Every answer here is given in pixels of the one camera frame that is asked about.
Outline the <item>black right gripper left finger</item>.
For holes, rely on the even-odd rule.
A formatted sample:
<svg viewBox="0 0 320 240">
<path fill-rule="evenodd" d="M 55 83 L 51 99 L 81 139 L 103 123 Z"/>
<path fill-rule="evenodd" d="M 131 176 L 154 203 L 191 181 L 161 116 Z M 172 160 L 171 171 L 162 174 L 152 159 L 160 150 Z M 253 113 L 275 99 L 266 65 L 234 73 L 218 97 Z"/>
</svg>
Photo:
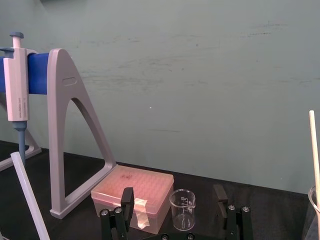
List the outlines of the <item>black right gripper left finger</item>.
<svg viewBox="0 0 320 240">
<path fill-rule="evenodd" d="M 112 240 L 112 229 L 116 229 L 119 240 L 127 240 L 134 211 L 134 189 L 126 187 L 123 190 L 120 206 L 113 210 L 102 209 L 99 212 L 101 239 Z"/>
</svg>

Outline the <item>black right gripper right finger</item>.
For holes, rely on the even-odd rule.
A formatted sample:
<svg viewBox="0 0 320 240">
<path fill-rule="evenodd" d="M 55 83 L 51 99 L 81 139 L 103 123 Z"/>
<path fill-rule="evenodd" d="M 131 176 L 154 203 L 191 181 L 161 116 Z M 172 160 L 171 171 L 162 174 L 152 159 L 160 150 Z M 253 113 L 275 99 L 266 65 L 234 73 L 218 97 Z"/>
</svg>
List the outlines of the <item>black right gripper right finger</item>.
<svg viewBox="0 0 320 240">
<path fill-rule="evenodd" d="M 251 209 L 249 206 L 236 207 L 229 203 L 224 187 L 214 184 L 217 200 L 217 216 L 222 225 L 225 240 L 251 239 Z"/>
</svg>

